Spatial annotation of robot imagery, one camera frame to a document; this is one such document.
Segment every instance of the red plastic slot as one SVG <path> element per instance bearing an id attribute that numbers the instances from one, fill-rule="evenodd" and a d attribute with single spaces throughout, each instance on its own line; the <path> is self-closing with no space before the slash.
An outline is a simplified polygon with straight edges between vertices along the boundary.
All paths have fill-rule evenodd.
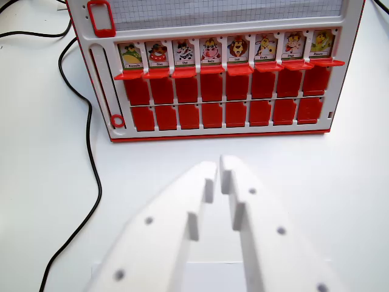
<path id="1" fill-rule="evenodd" d="M 283 69 L 278 73 L 277 96 L 296 97 L 300 89 L 303 73 L 301 71 L 291 71 Z"/>
<path id="2" fill-rule="evenodd" d="M 273 124 L 275 126 L 292 125 L 296 106 L 293 99 L 276 100 L 273 112 Z"/>
<path id="3" fill-rule="evenodd" d="M 198 129 L 200 127 L 199 109 L 195 105 L 179 105 L 178 114 L 183 130 Z"/>
<path id="4" fill-rule="evenodd" d="M 91 17 L 91 23 L 92 23 L 95 35 L 99 38 L 114 37 L 116 35 L 116 29 L 115 29 L 115 22 L 114 22 L 114 18 L 112 17 L 112 11 L 111 11 L 111 6 L 109 5 L 109 2 L 107 0 L 94 0 L 94 1 L 89 1 L 86 5 L 88 7 L 88 12 L 89 12 L 89 16 Z M 97 29 L 96 28 L 95 18 L 94 18 L 93 13 L 92 13 L 92 6 L 93 5 L 106 5 L 107 6 L 109 20 L 111 22 L 110 29 Z"/>
<path id="5" fill-rule="evenodd" d="M 260 72 L 275 72 L 284 69 L 284 66 L 278 64 L 276 61 L 270 62 L 256 62 L 255 69 Z"/>
<path id="6" fill-rule="evenodd" d="M 182 67 L 176 68 L 173 72 L 173 78 L 189 78 L 196 76 L 196 68 L 195 67 Z"/>
<path id="7" fill-rule="evenodd" d="M 248 63 L 227 65 L 227 73 L 229 76 L 250 75 L 252 72 L 254 72 L 254 69 Z"/>
<path id="8" fill-rule="evenodd" d="M 123 70 L 123 73 L 114 77 L 115 80 L 131 80 L 141 78 L 143 70 Z"/>
<path id="9" fill-rule="evenodd" d="M 288 60 L 288 61 L 283 61 L 282 65 L 292 71 L 296 70 L 309 70 L 314 67 L 313 64 L 307 63 L 304 60 Z"/>
<path id="10" fill-rule="evenodd" d="M 333 60 L 332 58 L 311 59 L 309 62 L 310 64 L 321 67 L 336 67 L 343 66 L 345 64 L 343 61 Z"/>
<path id="11" fill-rule="evenodd" d="M 219 73 L 200 75 L 203 102 L 218 102 L 223 93 L 223 79 Z"/>
<path id="12" fill-rule="evenodd" d="M 268 126 L 272 105 L 267 100 L 250 102 L 250 126 Z"/>
<path id="13" fill-rule="evenodd" d="M 200 69 L 200 74 L 220 74 L 224 72 L 224 68 L 221 65 L 203 65 Z"/>
<path id="14" fill-rule="evenodd" d="M 153 112 L 147 106 L 131 108 L 137 131 L 154 131 Z"/>
<path id="15" fill-rule="evenodd" d="M 225 104 L 225 124 L 227 127 L 244 127 L 246 106 L 243 102 L 227 102 Z"/>
<path id="16" fill-rule="evenodd" d="M 161 131 L 177 130 L 176 110 L 171 105 L 156 106 L 157 124 Z"/>
<path id="17" fill-rule="evenodd" d="M 330 71 L 326 67 L 314 67 L 305 72 L 304 96 L 322 96 L 327 88 Z"/>
<path id="18" fill-rule="evenodd" d="M 297 123 L 317 123 L 323 103 L 319 97 L 301 99 L 297 112 Z"/>
<path id="19" fill-rule="evenodd" d="M 176 94 L 178 102 L 197 102 L 197 78 L 179 78 L 176 79 Z"/>
<path id="20" fill-rule="evenodd" d="M 253 99 L 269 99 L 273 96 L 275 74 L 273 72 L 254 71 L 251 83 Z"/>
<path id="21" fill-rule="evenodd" d="M 159 79 L 168 77 L 170 74 L 169 68 L 162 69 L 150 69 L 146 74 L 143 75 L 144 79 Z"/>
<path id="22" fill-rule="evenodd" d="M 147 82 L 142 78 L 124 80 L 124 87 L 131 105 L 150 104 Z"/>
<path id="23" fill-rule="evenodd" d="M 249 76 L 231 76 L 227 74 L 225 85 L 225 94 L 227 95 L 227 100 L 244 100 L 247 98 L 248 90 Z"/>
<path id="24" fill-rule="evenodd" d="M 173 84 L 168 77 L 150 79 L 150 86 L 156 105 L 173 103 Z"/>
<path id="25" fill-rule="evenodd" d="M 221 128 L 223 108 L 218 103 L 203 103 L 201 113 L 204 128 Z"/>

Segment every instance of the white plastic frame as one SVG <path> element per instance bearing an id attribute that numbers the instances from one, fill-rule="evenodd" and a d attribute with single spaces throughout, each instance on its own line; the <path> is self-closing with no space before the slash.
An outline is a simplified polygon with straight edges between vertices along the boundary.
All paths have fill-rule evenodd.
<path id="1" fill-rule="evenodd" d="M 326 17 L 317 17 L 317 18 L 294 18 L 294 19 L 277 19 L 270 21 L 252 21 L 252 22 L 243 22 L 243 23 L 231 23 L 231 24 L 208 24 L 201 26 L 188 26 L 188 27 L 167 27 L 163 29 L 143 29 L 143 30 L 130 30 L 130 31 L 121 31 L 117 32 L 116 36 L 113 38 L 98 38 L 94 34 L 94 30 L 90 21 L 89 12 L 87 9 L 84 9 L 83 6 L 86 6 L 88 3 L 87 0 L 68 0 L 67 4 L 69 6 L 69 13 L 74 22 L 74 27 L 80 41 L 80 47 L 83 51 L 86 65 L 90 73 L 91 79 L 94 84 L 95 92 L 100 104 L 100 108 L 105 119 L 109 136 L 111 139 L 117 138 L 145 138 L 145 137 L 169 137 L 169 136 L 193 136 L 193 135 L 208 135 L 208 134 L 239 134 L 239 133 L 271 133 L 271 132 L 288 132 L 288 131 L 309 131 L 309 130 L 327 130 L 330 129 L 332 124 L 332 118 L 334 117 L 334 112 L 336 110 L 337 102 L 339 95 L 342 89 L 343 81 L 345 78 L 346 70 L 348 67 L 348 62 L 351 56 L 351 51 L 353 49 L 354 40 L 356 37 L 357 28 L 359 25 L 360 16 L 362 13 L 364 0 L 344 0 L 342 12 L 340 16 L 326 16 Z M 97 26 L 104 27 L 104 24 L 99 24 L 98 19 L 95 19 Z M 123 82 L 113 81 L 112 78 L 122 73 L 122 64 L 120 61 L 119 53 L 117 51 L 117 43 L 128 43 L 134 42 L 138 47 L 141 48 L 142 60 L 143 60 L 143 70 L 148 71 L 148 63 L 146 57 L 146 51 L 144 42 L 161 40 L 167 41 L 166 44 L 168 47 L 171 47 L 171 41 L 176 39 L 188 38 L 191 40 L 191 43 L 195 47 L 195 56 L 196 56 L 196 72 L 198 79 L 198 89 L 200 89 L 200 78 L 199 78 L 199 55 L 200 51 L 198 48 L 198 39 L 203 37 L 218 37 L 218 41 L 222 44 L 222 66 L 224 69 L 227 69 L 227 36 L 230 35 L 244 35 L 247 40 L 250 40 L 249 56 L 253 54 L 253 47 L 255 42 L 252 41 L 255 34 L 258 33 L 280 33 L 276 34 L 278 38 L 278 49 L 276 52 L 276 61 L 281 63 L 281 48 L 283 46 L 283 34 L 291 30 L 302 31 L 306 36 L 306 44 L 303 58 L 306 61 L 309 61 L 309 51 L 312 43 L 312 34 L 314 30 L 317 29 L 332 29 L 332 32 L 336 34 L 335 43 L 332 50 L 332 57 L 336 60 L 342 60 L 346 62 L 344 66 L 331 68 L 332 70 L 331 77 L 329 79 L 328 88 L 324 94 L 324 102 L 322 106 L 322 113 L 315 124 L 303 124 L 298 125 L 297 120 L 294 119 L 292 125 L 277 125 L 273 126 L 272 116 L 270 117 L 270 122 L 268 126 L 262 127 L 250 127 L 247 118 L 245 127 L 236 127 L 236 128 L 227 128 L 225 125 L 225 117 L 223 117 L 222 127 L 221 128 L 208 128 L 204 129 L 201 124 L 200 119 L 200 128 L 193 130 L 181 130 L 179 126 L 178 113 L 177 115 L 177 130 L 168 130 L 160 131 L 157 123 L 154 112 L 154 103 L 153 98 L 151 97 L 150 106 L 152 106 L 152 111 L 154 114 L 155 129 L 154 131 L 137 131 L 133 119 L 131 116 L 131 107 L 126 92 L 124 89 Z M 98 72 L 95 69 L 94 62 L 91 58 L 89 50 L 93 52 L 94 58 L 102 60 L 105 58 L 104 51 L 106 53 L 108 64 L 111 69 L 111 75 L 107 76 L 102 74 L 104 71 L 104 66 L 101 63 L 96 62 L 96 67 Z M 168 56 L 170 61 L 170 73 L 174 72 L 174 57 L 173 51 L 168 50 Z M 98 75 L 102 80 L 104 87 L 105 95 L 101 89 Z M 223 77 L 223 96 L 222 96 L 222 105 L 227 101 L 225 96 L 225 75 L 226 72 L 222 74 Z M 251 101 L 251 78 L 250 78 L 250 87 L 247 95 L 246 106 L 247 116 L 249 115 L 249 104 Z M 174 105 L 178 105 L 175 86 L 174 89 Z M 298 97 L 295 97 L 296 102 L 303 97 L 303 93 L 300 88 Z M 275 92 L 271 98 L 271 104 L 274 104 L 275 99 L 277 99 L 277 93 Z M 200 117 L 201 117 L 201 99 L 200 99 L 200 90 L 199 98 L 196 104 L 199 104 L 200 108 Z M 126 128 L 114 128 L 111 124 L 109 118 L 109 110 L 111 115 L 122 114 Z"/>

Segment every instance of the grid paper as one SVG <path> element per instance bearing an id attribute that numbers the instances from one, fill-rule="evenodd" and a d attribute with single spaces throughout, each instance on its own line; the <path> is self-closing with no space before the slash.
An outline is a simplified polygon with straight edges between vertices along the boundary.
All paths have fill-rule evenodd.
<path id="1" fill-rule="evenodd" d="M 338 16 L 343 0 L 108 0 L 116 30 Z"/>

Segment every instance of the screw hole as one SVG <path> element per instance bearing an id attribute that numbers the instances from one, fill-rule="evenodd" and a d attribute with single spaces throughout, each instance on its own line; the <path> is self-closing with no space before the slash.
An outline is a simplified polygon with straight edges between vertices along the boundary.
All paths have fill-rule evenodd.
<path id="1" fill-rule="evenodd" d="M 153 219 L 152 217 L 147 217 L 147 218 L 145 219 L 145 223 L 146 223 L 147 225 L 150 225 L 153 221 L 154 221 L 154 219 Z"/>
<path id="2" fill-rule="evenodd" d="M 317 285 L 317 291 L 319 291 L 319 292 L 328 292 L 328 288 L 324 284 L 318 284 Z"/>
<path id="3" fill-rule="evenodd" d="M 279 227 L 279 228 L 277 228 L 277 232 L 278 232 L 279 234 L 281 234 L 281 235 L 284 235 L 284 234 L 286 233 L 286 230 L 285 230 L 284 227 Z"/>
<path id="4" fill-rule="evenodd" d="M 120 281 L 124 278 L 124 270 L 123 269 L 118 269 L 115 274 L 114 274 L 114 278 L 116 281 Z"/>

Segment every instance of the cartoon character picture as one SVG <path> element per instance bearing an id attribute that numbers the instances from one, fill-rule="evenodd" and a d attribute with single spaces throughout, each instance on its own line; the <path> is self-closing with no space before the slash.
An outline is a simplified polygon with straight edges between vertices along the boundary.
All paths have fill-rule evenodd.
<path id="1" fill-rule="evenodd" d="M 168 48 L 163 46 L 160 41 L 146 43 L 146 48 L 151 67 L 169 66 L 167 57 Z"/>
<path id="2" fill-rule="evenodd" d="M 142 68 L 142 56 L 140 49 L 134 43 L 118 44 L 120 58 L 124 69 Z"/>
<path id="3" fill-rule="evenodd" d="M 286 32 L 282 58 L 301 58 L 304 52 L 305 39 L 302 32 Z"/>
<path id="4" fill-rule="evenodd" d="M 277 48 L 277 39 L 272 33 L 256 35 L 255 60 L 274 60 Z"/>
<path id="5" fill-rule="evenodd" d="M 202 46 L 201 63 L 220 63 L 221 52 L 217 42 L 213 38 L 201 39 Z"/>
<path id="6" fill-rule="evenodd" d="M 188 40 L 173 41 L 176 66 L 195 65 L 195 47 Z"/>
<path id="7" fill-rule="evenodd" d="M 234 57 L 240 57 L 247 51 L 247 42 L 241 36 L 236 36 L 235 39 L 228 45 L 230 54 Z"/>
<path id="8" fill-rule="evenodd" d="M 313 42 L 311 45 L 311 57 L 327 57 L 331 54 L 332 45 L 334 43 L 334 35 L 330 29 L 315 30 Z"/>

